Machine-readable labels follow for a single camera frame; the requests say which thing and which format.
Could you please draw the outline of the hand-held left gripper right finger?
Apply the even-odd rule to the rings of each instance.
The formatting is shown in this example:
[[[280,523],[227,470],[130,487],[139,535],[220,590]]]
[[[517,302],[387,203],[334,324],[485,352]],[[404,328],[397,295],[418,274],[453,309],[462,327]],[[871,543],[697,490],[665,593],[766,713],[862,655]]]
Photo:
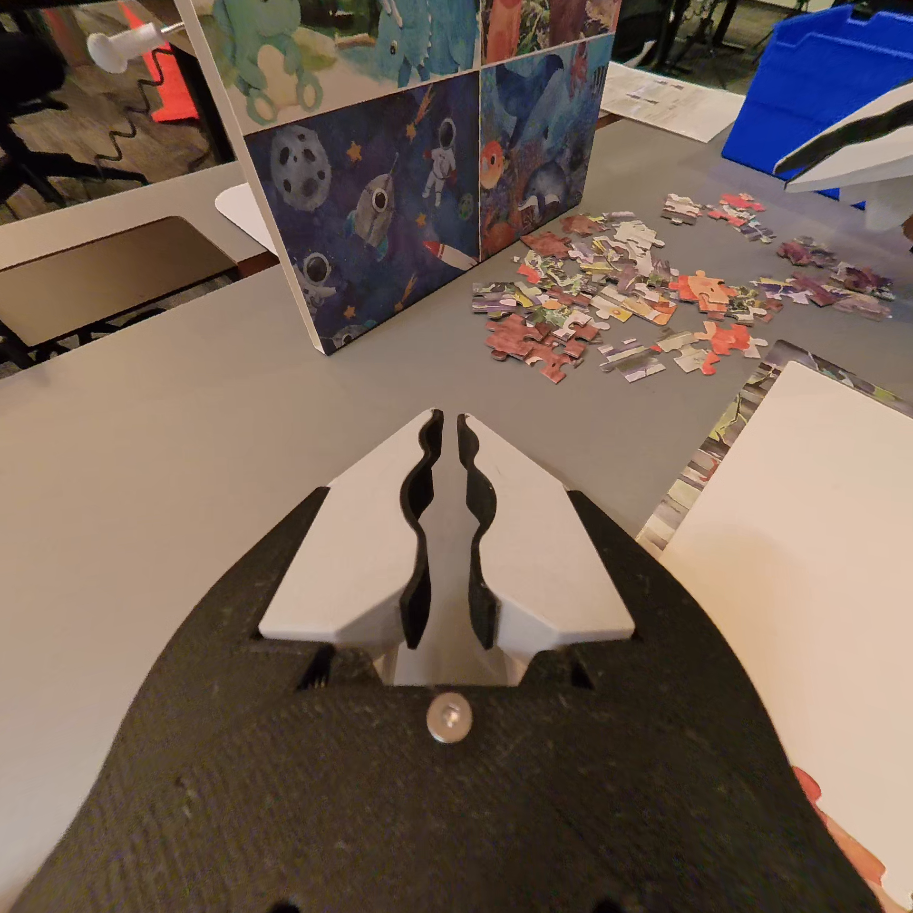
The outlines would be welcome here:
[[[504,657],[508,685],[518,686],[542,652],[630,639],[633,617],[572,493],[476,417],[462,414],[456,424],[477,523],[470,620],[480,645]]]

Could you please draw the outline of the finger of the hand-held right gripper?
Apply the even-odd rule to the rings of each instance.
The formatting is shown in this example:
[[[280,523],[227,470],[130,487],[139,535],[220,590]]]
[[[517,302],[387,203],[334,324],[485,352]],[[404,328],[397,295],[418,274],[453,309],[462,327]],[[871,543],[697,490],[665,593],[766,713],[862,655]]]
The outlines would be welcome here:
[[[878,140],[912,123],[912,100],[889,103],[878,112],[856,111],[848,120],[826,131],[784,156],[773,168],[774,175],[803,174],[846,146]]]
[[[835,188],[847,203],[864,202],[867,230],[911,231],[912,137],[884,135],[847,144],[786,184],[789,194]]]

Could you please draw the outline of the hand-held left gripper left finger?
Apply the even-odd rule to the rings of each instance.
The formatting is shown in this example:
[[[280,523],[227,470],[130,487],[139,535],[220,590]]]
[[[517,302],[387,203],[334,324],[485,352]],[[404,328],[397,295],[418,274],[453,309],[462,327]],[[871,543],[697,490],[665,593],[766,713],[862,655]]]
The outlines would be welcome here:
[[[321,504],[258,633],[365,653],[392,685],[402,645],[426,630],[431,581],[420,524],[434,492],[444,414],[427,409],[316,491]]]

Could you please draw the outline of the jigsaw puzzle tray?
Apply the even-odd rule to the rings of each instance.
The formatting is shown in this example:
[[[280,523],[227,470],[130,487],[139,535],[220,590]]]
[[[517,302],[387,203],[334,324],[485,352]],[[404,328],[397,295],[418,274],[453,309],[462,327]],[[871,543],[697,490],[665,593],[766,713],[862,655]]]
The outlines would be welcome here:
[[[777,341],[636,540],[724,635],[882,909],[911,911],[911,402]]]

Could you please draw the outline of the blue plastic bin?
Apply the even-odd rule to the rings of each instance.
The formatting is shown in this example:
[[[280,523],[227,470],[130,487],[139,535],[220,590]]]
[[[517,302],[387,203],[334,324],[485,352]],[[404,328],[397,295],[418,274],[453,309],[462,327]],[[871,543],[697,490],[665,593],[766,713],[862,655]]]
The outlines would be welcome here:
[[[786,155],[848,120],[912,99],[911,2],[843,4],[774,29],[723,148],[736,164],[774,175]],[[803,192],[840,198],[838,189]]]

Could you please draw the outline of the printed paper sheet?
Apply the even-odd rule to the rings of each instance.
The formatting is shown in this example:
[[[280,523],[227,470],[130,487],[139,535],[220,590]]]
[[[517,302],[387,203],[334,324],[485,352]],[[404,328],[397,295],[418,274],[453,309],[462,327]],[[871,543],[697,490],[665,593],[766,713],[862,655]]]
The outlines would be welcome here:
[[[745,96],[612,62],[601,112],[699,143],[710,143],[738,118]]]

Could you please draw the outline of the pile of loose puzzle pieces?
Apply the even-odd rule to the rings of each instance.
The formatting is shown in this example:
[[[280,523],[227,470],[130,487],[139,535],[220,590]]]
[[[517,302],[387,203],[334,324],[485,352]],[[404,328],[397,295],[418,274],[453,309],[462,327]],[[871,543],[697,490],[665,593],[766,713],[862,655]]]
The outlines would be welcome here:
[[[587,352],[600,369],[637,382],[667,368],[711,376],[732,354],[760,359],[768,342],[755,333],[786,304],[832,309],[884,321],[895,283],[846,261],[808,235],[779,245],[759,221],[764,206],[750,194],[724,194],[715,206],[669,194],[661,215],[693,226],[702,217],[748,241],[770,245],[793,268],[783,279],[730,285],[702,269],[688,273],[662,257],[665,241],[631,211],[575,213],[558,233],[523,237],[514,281],[475,283],[472,311],[486,318],[486,345],[497,361],[515,359],[559,383]]]

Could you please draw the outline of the white rounded board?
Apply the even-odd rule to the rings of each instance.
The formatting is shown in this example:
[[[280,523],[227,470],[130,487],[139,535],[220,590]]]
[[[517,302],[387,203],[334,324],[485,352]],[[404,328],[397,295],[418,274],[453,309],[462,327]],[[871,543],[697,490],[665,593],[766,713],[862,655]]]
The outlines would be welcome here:
[[[249,183],[224,189],[214,200],[215,209],[269,253],[278,257],[277,247],[269,233]]]

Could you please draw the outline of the space print puzzle box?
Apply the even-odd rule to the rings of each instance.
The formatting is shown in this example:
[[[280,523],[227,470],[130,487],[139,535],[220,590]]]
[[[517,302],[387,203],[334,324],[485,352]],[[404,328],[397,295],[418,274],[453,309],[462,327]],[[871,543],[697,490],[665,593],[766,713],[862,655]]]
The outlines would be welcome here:
[[[621,2],[177,2],[327,355],[575,208]]]

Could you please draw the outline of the tan side table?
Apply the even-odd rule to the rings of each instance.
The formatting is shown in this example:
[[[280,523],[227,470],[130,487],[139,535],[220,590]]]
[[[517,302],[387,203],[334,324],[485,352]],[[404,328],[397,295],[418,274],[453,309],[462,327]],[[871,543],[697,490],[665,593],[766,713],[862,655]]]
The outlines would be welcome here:
[[[3,268],[2,339],[33,350],[235,268],[190,222],[169,215]]]

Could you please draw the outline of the white desk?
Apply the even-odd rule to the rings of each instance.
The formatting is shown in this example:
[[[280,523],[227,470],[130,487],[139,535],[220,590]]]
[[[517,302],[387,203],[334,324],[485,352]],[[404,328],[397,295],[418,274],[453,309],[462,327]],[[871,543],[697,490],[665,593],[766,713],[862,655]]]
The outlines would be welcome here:
[[[237,263],[262,253],[264,247],[224,217],[214,202],[224,190],[244,183],[240,164],[215,166],[3,225],[1,268],[169,216],[189,222]]]

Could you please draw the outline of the orange floor marker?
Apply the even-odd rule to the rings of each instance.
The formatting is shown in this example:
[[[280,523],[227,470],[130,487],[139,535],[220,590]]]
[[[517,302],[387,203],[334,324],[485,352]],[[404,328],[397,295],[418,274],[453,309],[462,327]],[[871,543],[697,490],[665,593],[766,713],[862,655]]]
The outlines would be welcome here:
[[[179,19],[176,3],[173,1],[125,1],[119,2],[125,22],[137,29],[149,22],[156,22],[161,28],[176,23]],[[160,79],[157,86],[158,107],[152,118],[158,123],[198,122],[199,115],[193,97],[179,66],[177,51],[192,51],[186,36],[177,34],[177,43],[164,42],[156,54],[143,55],[143,62],[152,80]]]

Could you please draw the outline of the white plastic knob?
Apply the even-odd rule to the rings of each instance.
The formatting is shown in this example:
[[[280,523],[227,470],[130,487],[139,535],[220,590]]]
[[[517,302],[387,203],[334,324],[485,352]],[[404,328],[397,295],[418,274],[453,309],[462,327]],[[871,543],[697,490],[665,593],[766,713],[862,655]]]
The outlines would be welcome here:
[[[110,74],[121,74],[134,58],[151,54],[154,50],[166,50],[170,38],[184,30],[185,23],[182,21],[163,27],[147,22],[114,36],[92,33],[87,37],[86,47],[97,67]]]

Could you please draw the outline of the black office chair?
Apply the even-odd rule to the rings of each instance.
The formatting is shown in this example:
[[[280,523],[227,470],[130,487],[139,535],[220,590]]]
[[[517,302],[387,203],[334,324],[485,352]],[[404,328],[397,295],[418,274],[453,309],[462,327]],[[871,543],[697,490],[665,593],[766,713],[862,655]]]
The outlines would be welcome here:
[[[45,110],[68,110],[52,97],[66,80],[61,55],[46,41],[21,32],[1,35],[1,204],[23,187],[36,191],[47,203],[66,206],[53,178],[133,182],[148,186],[142,174],[102,165],[89,165],[64,153],[31,149],[14,130],[17,119]]]

